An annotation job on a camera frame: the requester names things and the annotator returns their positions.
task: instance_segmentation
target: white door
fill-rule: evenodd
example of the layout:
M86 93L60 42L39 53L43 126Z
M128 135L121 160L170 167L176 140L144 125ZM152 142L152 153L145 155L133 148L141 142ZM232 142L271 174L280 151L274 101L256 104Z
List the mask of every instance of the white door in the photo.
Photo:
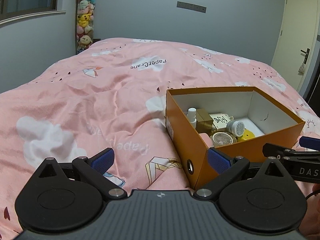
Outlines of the white door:
M296 90L300 89L312 58L319 26L318 3L319 0L285 0L281 31L271 66ZM307 49L310 53L304 75L298 75Z

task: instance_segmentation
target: window sill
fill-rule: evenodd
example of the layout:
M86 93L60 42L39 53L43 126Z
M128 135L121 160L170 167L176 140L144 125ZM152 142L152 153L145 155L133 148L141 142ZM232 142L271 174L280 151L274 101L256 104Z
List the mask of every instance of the window sill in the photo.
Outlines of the window sill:
M12 23L15 21L27 20L28 18L49 16L49 15L54 15L54 14L65 14L65 13L66 13L65 10L30 13L30 14L25 14L25 15L20 15L20 16L4 19L4 20L0 21L0 25L5 25L5 24Z

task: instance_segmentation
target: yellow plush toy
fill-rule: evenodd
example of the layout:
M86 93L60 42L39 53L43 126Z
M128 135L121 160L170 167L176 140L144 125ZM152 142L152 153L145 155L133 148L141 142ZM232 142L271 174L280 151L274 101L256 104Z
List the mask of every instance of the yellow plush toy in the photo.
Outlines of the yellow plush toy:
M79 46L81 48L87 49L92 43L91 38L88 35L84 35L79 40Z
M89 20L90 20L91 15L92 15L91 13L82 15L79 20L79 26L84 27L84 28L87 27L89 24Z

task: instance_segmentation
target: wall socket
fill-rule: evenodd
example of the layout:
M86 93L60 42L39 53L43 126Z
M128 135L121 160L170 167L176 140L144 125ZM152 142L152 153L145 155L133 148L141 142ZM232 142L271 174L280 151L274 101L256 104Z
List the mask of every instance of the wall socket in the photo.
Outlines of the wall socket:
M93 39L92 44L94 44L97 41L101 41L101 39Z
M206 7L203 7L200 5L187 3L187 2L179 2L179 1L177 2L177 8L184 8L184 9L193 10L196 12L203 12L203 13L205 13L205 11L207 10Z

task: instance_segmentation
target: pink duvet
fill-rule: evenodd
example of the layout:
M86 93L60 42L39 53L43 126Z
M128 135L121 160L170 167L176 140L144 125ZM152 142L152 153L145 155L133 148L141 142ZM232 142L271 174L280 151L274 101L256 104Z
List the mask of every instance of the pink duvet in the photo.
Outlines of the pink duvet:
M100 41L0 95L0 239L21 231L15 198L49 156L71 162L112 147L115 163L105 177L127 192L187 188L164 127L165 93L206 86L256 86L306 121L303 135L320 138L320 119L266 64L175 42ZM301 186L305 194L311 187ZM309 205L318 207L318 197ZM319 234L318 217L309 208L302 233Z

